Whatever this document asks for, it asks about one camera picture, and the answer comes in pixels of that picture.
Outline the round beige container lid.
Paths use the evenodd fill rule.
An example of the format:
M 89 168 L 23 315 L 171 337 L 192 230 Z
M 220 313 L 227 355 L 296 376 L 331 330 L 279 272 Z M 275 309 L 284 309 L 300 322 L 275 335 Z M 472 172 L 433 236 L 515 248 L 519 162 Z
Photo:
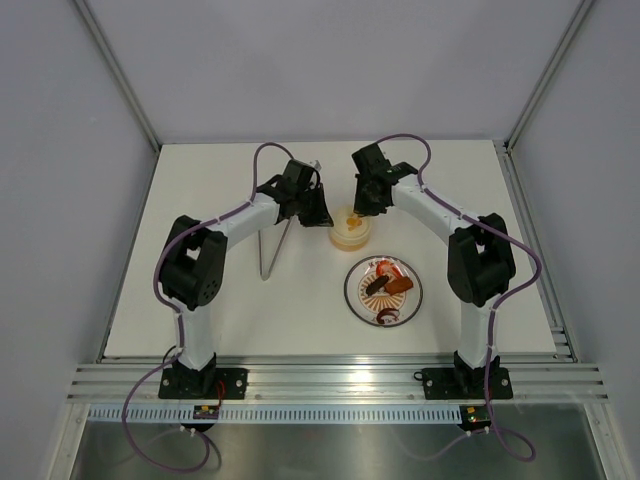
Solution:
M 350 206 L 335 209 L 332 213 L 334 231 L 342 236 L 371 235 L 372 223 L 369 217 L 359 216 Z

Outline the round beige lunch container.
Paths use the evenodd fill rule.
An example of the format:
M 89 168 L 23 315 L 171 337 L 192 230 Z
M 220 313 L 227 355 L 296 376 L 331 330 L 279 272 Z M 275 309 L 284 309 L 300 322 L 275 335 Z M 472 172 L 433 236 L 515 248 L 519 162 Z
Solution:
M 329 239 L 332 245 L 338 250 L 353 252 L 364 248 L 369 243 L 370 236 L 342 236 L 334 231 L 330 231 Z

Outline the metal food tongs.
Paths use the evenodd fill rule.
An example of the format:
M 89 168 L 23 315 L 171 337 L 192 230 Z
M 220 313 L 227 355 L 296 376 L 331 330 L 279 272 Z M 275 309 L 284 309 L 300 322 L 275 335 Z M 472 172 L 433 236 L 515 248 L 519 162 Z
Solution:
M 291 226 L 292 220 L 289 219 L 258 232 L 258 266 L 262 281 L 267 281 L 272 276 Z

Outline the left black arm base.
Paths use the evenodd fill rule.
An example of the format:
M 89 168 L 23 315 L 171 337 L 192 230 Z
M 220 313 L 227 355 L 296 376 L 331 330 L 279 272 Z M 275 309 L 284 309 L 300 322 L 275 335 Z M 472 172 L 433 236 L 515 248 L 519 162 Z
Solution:
M 176 364 L 162 372 L 158 397 L 170 400 L 243 400 L 249 371 L 216 367 L 196 371 Z

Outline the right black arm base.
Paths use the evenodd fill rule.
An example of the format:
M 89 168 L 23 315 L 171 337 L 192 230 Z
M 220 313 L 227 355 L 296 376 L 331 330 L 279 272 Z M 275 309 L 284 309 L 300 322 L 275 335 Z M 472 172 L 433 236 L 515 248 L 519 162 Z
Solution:
M 426 400 L 484 400 L 485 369 L 467 372 L 465 368 L 423 368 L 413 373 L 423 388 Z M 488 392 L 491 400 L 514 397 L 509 372 L 504 367 L 489 369 Z

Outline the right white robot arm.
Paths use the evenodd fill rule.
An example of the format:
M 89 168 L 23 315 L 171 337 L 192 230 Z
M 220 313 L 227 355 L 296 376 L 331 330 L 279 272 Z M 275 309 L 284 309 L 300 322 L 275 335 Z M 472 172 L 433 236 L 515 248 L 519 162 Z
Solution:
M 417 219 L 447 245 L 447 281 L 461 301 L 461 337 L 454 371 L 456 389 L 476 396 L 490 381 L 484 367 L 495 354 L 489 337 L 491 303 L 506 293 L 516 267 L 504 219 L 497 214 L 469 218 L 420 181 L 406 162 L 393 165 L 377 144 L 352 155 L 356 173 L 354 211 L 377 216 L 396 207 Z

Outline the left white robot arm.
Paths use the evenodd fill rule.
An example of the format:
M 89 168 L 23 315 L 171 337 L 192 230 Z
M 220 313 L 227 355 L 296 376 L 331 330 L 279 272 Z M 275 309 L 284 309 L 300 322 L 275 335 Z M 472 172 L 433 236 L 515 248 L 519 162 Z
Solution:
M 296 217 L 304 227 L 331 227 L 318 170 L 290 160 L 284 171 L 255 188 L 240 206 L 208 221 L 178 217 L 154 270 L 154 293 L 174 311 L 181 386 L 195 398 L 215 388 L 209 304 L 222 286 L 230 249 L 260 231 Z

